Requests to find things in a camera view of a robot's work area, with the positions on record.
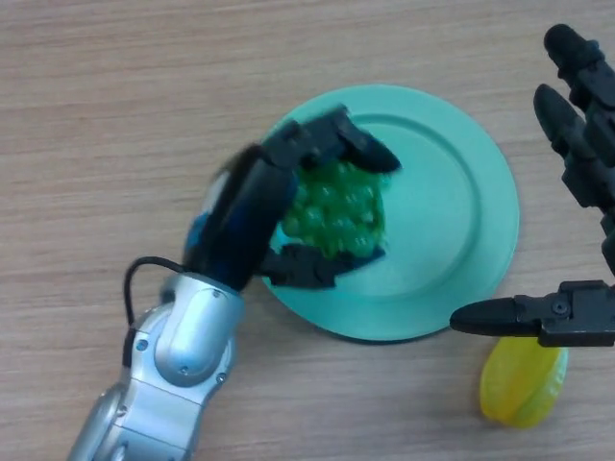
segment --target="robotic arm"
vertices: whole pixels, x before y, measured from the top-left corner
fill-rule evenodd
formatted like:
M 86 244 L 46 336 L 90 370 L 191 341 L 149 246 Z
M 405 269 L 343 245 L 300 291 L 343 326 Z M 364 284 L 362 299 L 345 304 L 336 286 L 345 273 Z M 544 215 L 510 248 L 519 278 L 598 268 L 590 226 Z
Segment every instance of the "robotic arm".
M 249 146 L 215 176 L 177 264 L 147 256 L 124 282 L 129 324 L 120 378 L 94 404 L 68 461 L 189 461 L 209 399 L 234 364 L 234 331 L 244 312 L 241 291 L 254 275 L 298 288 L 334 286 L 337 275 L 383 255 L 325 259 L 315 248 L 269 241 L 298 188 L 299 168 L 343 159 L 372 173 L 401 167 L 345 108 L 299 124 L 291 121 Z M 160 304 L 133 313 L 131 279 L 143 264 L 175 271 Z
M 564 160 L 563 182 L 579 205 L 603 213 L 603 255 L 615 274 L 615 73 L 598 42 L 566 25 L 547 32 L 545 47 L 585 120 L 547 85 L 536 90 L 534 110 Z M 563 282 L 542 298 L 515 296 L 464 306 L 451 317 L 451 327 L 487 336 L 536 336 L 544 347 L 613 346 L 615 291 L 601 280 Z

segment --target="wooden table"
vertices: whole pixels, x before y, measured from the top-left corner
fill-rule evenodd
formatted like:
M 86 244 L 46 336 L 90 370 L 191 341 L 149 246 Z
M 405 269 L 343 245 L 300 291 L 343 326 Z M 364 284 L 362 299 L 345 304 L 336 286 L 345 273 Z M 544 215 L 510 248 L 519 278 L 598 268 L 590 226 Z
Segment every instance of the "wooden table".
M 562 89 L 542 47 L 568 22 L 615 57 L 607 0 L 5 0 L 0 7 L 0 459 L 63 460 L 116 379 L 133 257 L 177 258 L 206 182 L 280 115 L 369 82 L 437 94 L 498 141 L 523 210 L 502 295 L 610 279 L 596 210 L 559 177 L 532 112 Z M 162 271 L 136 278 L 139 308 Z M 198 460 L 615 459 L 615 352 L 573 351 L 536 429 L 486 423 L 493 341 L 333 339 L 255 282 L 239 362 Z

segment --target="black cable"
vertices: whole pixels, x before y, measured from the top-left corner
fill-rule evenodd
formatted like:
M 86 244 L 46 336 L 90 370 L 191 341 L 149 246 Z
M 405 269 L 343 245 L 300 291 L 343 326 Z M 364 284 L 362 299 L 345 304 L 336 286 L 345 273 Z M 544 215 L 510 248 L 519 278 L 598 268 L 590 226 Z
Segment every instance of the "black cable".
M 126 309 L 126 320 L 128 321 L 129 327 L 135 322 L 133 297 L 131 295 L 131 283 L 133 281 L 133 276 L 139 267 L 148 264 L 164 267 L 171 271 L 177 272 L 178 274 L 185 272 L 185 267 L 182 264 L 178 264 L 177 262 L 171 261 L 170 259 L 166 259 L 164 257 L 142 256 L 135 259 L 133 263 L 128 266 L 128 269 L 126 269 L 126 274 L 124 275 L 124 307 Z

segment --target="grape bunch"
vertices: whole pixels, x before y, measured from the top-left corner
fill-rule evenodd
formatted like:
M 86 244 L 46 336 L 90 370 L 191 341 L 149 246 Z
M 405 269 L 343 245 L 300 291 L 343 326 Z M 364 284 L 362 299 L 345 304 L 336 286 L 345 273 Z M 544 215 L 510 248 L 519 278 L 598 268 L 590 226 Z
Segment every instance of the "grape bunch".
M 319 248 L 327 258 L 349 252 L 370 256 L 384 237 L 382 188 L 387 175 L 345 161 L 301 170 L 299 190 L 283 220 L 283 232 Z

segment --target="green plate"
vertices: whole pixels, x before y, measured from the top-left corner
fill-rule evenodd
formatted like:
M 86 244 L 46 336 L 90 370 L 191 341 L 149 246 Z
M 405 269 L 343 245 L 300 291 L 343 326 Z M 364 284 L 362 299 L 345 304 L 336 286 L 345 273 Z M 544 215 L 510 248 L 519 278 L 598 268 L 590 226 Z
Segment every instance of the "green plate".
M 342 88 L 283 120 L 305 121 L 339 104 L 404 167 L 383 192 L 386 256 L 330 290 L 265 283 L 308 322 L 350 338 L 399 341 L 446 328 L 457 308 L 494 294 L 512 260 L 519 202 L 508 165 L 466 113 L 414 89 Z M 278 230 L 272 246 L 287 241 Z

